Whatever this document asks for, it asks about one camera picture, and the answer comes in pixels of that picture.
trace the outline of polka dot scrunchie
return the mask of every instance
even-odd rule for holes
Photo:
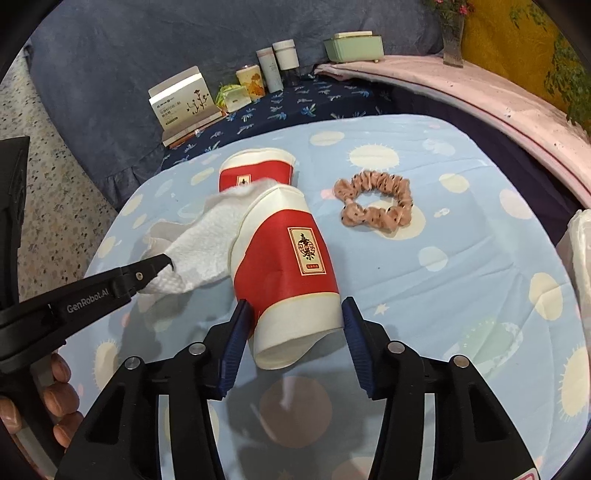
[[[388,210],[376,207],[363,208],[355,202],[362,192],[379,190],[398,201]],[[340,219],[343,225],[366,224],[387,232],[395,232],[399,226],[411,222],[413,198],[410,195],[410,181],[399,175],[389,175],[375,170],[364,170],[353,176],[351,181],[340,179],[335,183],[335,196],[345,203]]]

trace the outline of metal screw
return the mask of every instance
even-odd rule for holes
[[[141,360],[136,357],[136,356],[132,356],[129,357],[126,361],[125,361],[125,368],[127,370],[135,370],[136,368],[139,367],[139,364],[141,363]]]
[[[189,353],[191,355],[201,355],[205,352],[205,349],[205,345],[201,342],[192,343],[191,345],[189,345]]]
[[[400,342],[390,342],[388,344],[388,350],[392,353],[403,353],[404,345]]]
[[[456,355],[453,358],[453,362],[456,364],[457,367],[466,368],[470,365],[470,361],[463,355]]]

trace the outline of yellow curtain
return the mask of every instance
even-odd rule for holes
[[[546,30],[521,15],[519,28],[511,7],[527,10],[531,0],[471,0],[474,13],[466,19],[462,41],[465,60],[494,72],[566,111],[560,95],[550,95],[544,78],[551,67],[557,27],[546,17]]]

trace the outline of green plastic box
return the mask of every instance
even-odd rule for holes
[[[335,63],[349,61],[373,60],[384,57],[384,45],[380,35],[372,32],[337,33],[333,38],[324,41],[329,60]]]

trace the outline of speckled floor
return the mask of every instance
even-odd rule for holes
[[[0,84],[0,140],[22,135],[31,145],[21,300],[82,278],[116,216],[49,120],[20,54]]]

